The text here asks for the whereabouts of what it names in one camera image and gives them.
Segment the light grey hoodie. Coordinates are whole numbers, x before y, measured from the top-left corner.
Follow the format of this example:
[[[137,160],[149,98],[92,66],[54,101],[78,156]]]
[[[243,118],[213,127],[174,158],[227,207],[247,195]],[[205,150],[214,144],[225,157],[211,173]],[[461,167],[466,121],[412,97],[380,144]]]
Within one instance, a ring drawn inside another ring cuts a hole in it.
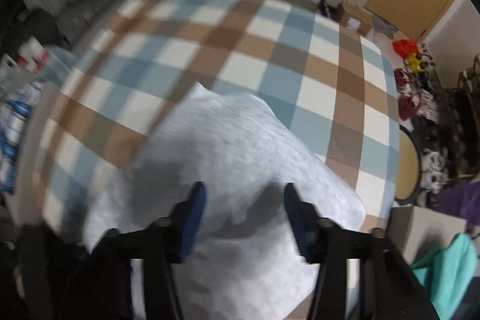
[[[143,229],[207,186],[194,252],[176,269],[187,319],[284,319],[312,292],[316,271],[298,255],[283,205],[292,183],[318,213],[352,231],[357,194],[250,93],[194,85],[134,158],[101,190],[82,240]]]

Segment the round wooden stool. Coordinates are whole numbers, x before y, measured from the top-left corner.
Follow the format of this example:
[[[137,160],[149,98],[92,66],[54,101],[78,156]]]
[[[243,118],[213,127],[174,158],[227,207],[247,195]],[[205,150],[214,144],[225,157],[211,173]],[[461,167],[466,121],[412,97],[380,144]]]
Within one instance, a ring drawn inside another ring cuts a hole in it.
[[[400,205],[411,204],[416,199],[422,178],[422,159],[411,132],[400,126],[400,150],[395,188],[395,201]]]

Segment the teal folded sweatshirt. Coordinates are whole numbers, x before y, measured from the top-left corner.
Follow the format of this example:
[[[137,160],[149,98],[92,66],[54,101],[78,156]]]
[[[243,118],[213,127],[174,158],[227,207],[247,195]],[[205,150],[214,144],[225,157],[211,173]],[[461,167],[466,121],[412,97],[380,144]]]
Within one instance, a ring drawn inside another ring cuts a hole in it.
[[[438,316],[451,319],[460,305],[478,264],[475,245],[466,233],[455,235],[444,249],[432,249],[411,265]]]

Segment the purple bag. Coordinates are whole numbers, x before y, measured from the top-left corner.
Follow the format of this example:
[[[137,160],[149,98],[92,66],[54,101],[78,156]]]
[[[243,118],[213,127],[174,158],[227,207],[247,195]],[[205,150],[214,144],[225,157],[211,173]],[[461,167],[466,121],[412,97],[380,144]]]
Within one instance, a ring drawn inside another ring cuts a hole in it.
[[[478,227],[480,222],[480,185],[479,182],[444,188],[438,195],[439,213],[463,218],[467,227]]]

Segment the checkered bed sheet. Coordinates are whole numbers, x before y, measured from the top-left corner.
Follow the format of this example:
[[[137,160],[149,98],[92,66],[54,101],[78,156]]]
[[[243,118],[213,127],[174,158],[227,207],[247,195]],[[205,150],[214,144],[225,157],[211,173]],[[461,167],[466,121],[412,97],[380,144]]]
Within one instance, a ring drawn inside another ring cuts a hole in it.
[[[331,19],[279,0],[126,0],[60,85],[34,175],[42,217],[77,238],[87,206],[194,84],[252,93],[360,196],[394,202],[393,68]]]

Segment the shoe rack with shoes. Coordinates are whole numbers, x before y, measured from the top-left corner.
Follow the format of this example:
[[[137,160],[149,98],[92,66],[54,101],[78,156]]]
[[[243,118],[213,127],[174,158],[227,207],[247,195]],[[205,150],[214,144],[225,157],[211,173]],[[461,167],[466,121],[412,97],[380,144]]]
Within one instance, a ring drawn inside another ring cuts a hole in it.
[[[459,73],[455,88],[448,88],[452,141],[451,168],[458,182],[479,175],[479,54],[473,65]]]

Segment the orange plastic bag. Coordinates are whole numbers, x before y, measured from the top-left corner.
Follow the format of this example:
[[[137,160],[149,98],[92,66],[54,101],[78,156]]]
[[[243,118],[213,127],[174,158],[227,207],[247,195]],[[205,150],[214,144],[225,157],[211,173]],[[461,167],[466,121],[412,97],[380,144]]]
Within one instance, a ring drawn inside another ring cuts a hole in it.
[[[419,54],[417,43],[412,39],[393,40],[392,46],[394,52],[402,59],[406,59],[411,54]]]

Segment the blue plaid bag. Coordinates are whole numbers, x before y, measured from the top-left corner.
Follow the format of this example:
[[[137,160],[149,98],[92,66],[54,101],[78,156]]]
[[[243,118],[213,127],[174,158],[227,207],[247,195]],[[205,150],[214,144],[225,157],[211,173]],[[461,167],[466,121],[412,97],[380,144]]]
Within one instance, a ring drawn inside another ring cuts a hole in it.
[[[10,195],[15,192],[21,143],[44,87],[44,81],[34,79],[1,105],[1,190]]]

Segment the cardboard box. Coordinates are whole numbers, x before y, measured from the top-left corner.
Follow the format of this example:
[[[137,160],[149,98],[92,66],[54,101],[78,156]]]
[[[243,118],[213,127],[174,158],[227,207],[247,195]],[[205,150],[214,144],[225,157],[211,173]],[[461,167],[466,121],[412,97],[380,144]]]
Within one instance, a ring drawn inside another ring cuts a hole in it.
[[[373,17],[363,8],[348,2],[341,3],[337,8],[336,21],[349,30],[366,37],[373,28]]]

